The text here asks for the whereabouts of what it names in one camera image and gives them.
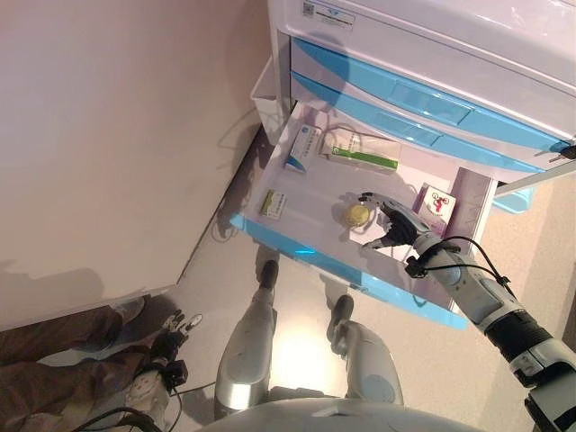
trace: person's leg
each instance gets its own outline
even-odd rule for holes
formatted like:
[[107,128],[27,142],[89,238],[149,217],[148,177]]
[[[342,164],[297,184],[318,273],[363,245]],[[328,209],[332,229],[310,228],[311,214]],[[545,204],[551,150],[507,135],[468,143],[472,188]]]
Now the person's leg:
[[105,360],[50,367],[34,362],[0,366],[0,430],[70,430],[127,387],[148,360],[149,349],[133,346]]
[[14,328],[0,333],[0,365],[34,362],[69,348],[104,348],[122,329],[122,316],[111,307]]

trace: blue drawer front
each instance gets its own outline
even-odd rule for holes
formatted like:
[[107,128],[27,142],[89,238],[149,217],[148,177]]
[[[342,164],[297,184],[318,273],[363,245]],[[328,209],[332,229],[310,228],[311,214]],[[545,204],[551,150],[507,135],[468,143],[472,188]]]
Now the blue drawer front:
[[502,114],[324,49],[304,40],[294,43],[341,79],[390,104],[437,122],[541,151],[560,152],[568,143]]
[[292,72],[292,76],[319,99],[379,131],[477,164],[533,174],[544,172],[543,169],[537,166],[529,165],[488,148],[446,135],[438,130],[417,124],[414,121],[382,110],[347,94],[341,94],[295,72]]
[[441,308],[397,286],[361,272],[351,265],[347,265],[331,256],[322,254],[311,247],[307,247],[292,238],[287,238],[239,214],[235,214],[230,219],[230,223],[236,228],[245,231],[254,239],[264,243],[270,248],[282,252],[290,258],[312,264],[349,281],[356,289],[375,299],[455,329],[465,329],[467,326],[467,320],[464,317],[456,315],[450,310]]

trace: gray floor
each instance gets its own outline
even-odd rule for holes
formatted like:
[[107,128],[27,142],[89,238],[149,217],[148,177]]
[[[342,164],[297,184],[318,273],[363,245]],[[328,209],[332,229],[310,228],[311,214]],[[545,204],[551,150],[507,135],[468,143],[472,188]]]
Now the gray floor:
[[[180,391],[214,381],[228,337],[257,288],[257,271],[274,255],[229,224],[230,214],[246,205],[270,150],[265,139],[256,141],[180,284],[152,299],[144,316],[125,332],[126,343],[146,336],[176,306],[190,314],[203,313],[202,324],[181,350],[190,377]],[[511,279],[518,298],[558,337],[563,336],[576,290],[575,190],[573,175],[538,187],[533,207],[524,214],[492,210],[482,241],[497,268]],[[347,288],[291,259],[280,257],[279,264],[271,385],[343,396],[345,364],[331,353],[325,333],[327,297],[337,298]],[[474,328],[454,330],[360,292],[350,294],[355,320],[378,333],[392,351],[408,406],[489,431],[532,430],[523,408],[526,391]],[[78,353],[67,353],[70,363],[79,358]],[[212,398],[213,386],[186,393],[175,431],[193,431],[211,422]],[[174,400],[166,419],[173,419],[176,409]]]

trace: robotic arm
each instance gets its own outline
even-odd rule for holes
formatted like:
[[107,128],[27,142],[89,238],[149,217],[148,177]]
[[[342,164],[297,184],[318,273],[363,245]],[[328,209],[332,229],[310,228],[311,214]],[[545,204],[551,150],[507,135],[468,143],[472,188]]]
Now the robotic arm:
[[526,409],[542,432],[576,431],[576,354],[561,340],[538,326],[507,286],[443,241],[418,215],[403,204],[377,193],[362,193],[361,203],[372,203],[391,222],[387,234],[364,245],[385,248],[412,245],[419,258],[408,260],[412,277],[432,274],[461,311],[496,346],[512,373],[530,392]]

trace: yellow ball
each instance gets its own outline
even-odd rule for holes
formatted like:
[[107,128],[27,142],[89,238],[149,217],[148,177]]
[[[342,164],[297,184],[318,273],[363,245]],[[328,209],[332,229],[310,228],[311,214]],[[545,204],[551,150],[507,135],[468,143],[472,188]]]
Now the yellow ball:
[[344,213],[344,222],[350,228],[361,227],[370,219],[370,211],[362,204],[354,204],[348,207]]

